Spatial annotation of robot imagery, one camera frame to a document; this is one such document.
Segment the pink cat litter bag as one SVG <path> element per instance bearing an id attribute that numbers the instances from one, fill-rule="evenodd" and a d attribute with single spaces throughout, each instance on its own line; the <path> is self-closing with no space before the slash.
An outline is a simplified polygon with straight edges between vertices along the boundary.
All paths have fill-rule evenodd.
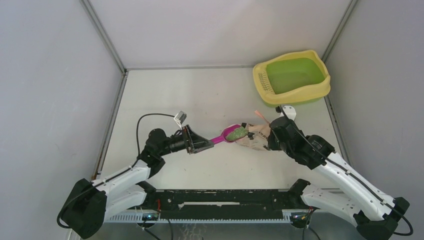
<path id="1" fill-rule="evenodd" d="M 254 113 L 264 121 L 264 124 L 243 122 L 241 126 L 248 131 L 248 134 L 236 140 L 235 143 L 256 151 L 269 151 L 270 122 L 258 110 L 255 110 Z"/>

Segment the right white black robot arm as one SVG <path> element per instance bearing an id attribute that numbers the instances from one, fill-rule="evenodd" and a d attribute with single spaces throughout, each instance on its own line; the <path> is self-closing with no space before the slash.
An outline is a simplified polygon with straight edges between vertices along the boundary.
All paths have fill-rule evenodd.
<path id="1" fill-rule="evenodd" d="M 410 203 L 392 197 L 362 177 L 318 135 L 304 135 L 293 120 L 281 116 L 270 124 L 268 148 L 284 151 L 300 165 L 308 167 L 336 184 L 344 196 L 298 179 L 289 189 L 289 203 L 321 209 L 352 224 L 366 240 L 388 240 L 404 220 Z"/>

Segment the green cat litter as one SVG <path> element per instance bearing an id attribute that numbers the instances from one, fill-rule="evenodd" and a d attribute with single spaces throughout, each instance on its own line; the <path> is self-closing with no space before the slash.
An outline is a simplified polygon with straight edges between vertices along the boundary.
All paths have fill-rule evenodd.
<path id="1" fill-rule="evenodd" d="M 248 135 L 248 133 L 249 131 L 245 127 L 240 126 L 228 133 L 225 136 L 225 140 L 228 142 L 235 142 L 239 139 L 244 138 L 246 135 Z"/>

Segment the yellow green litter box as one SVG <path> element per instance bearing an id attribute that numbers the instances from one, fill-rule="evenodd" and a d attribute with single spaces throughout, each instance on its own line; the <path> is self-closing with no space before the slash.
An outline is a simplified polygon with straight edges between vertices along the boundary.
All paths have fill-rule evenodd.
<path id="1" fill-rule="evenodd" d="M 258 63 L 252 75 L 262 102 L 269 107 L 313 102 L 331 91 L 329 71 L 312 49 Z"/>

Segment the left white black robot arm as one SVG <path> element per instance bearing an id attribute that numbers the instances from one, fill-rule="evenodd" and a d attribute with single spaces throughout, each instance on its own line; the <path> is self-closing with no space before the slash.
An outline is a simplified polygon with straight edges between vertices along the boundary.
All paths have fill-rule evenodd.
<path id="1" fill-rule="evenodd" d="M 182 150 L 196 154 L 214 145 L 213 140 L 196 134 L 189 125 L 171 136 L 161 128 L 153 129 L 134 163 L 102 179 L 89 181 L 82 178 L 77 181 L 58 213 L 56 223 L 87 239 L 101 228 L 104 221 L 130 207 L 141 205 L 149 209 L 155 205 L 157 196 L 143 189 L 140 183 L 162 169 L 165 155 Z"/>

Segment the magenta plastic scoop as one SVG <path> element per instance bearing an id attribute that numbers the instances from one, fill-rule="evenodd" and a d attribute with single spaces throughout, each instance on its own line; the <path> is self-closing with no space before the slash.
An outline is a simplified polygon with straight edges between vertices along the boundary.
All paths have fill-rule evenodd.
<path id="1" fill-rule="evenodd" d="M 240 124 L 234 124 L 225 128 L 219 136 L 212 138 L 211 141 L 214 144 L 219 144 L 222 142 L 233 143 L 246 137 L 248 133 L 249 131 L 245 127 L 241 126 Z"/>

